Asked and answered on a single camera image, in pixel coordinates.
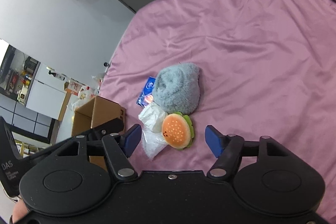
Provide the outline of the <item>person's left hand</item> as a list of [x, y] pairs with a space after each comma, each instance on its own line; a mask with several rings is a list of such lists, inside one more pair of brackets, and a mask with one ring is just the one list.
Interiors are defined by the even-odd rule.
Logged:
[[10, 217], [9, 223], [17, 223], [20, 219], [22, 219], [25, 215], [29, 213], [28, 208], [26, 207], [23, 200], [18, 200], [13, 208], [12, 215]]

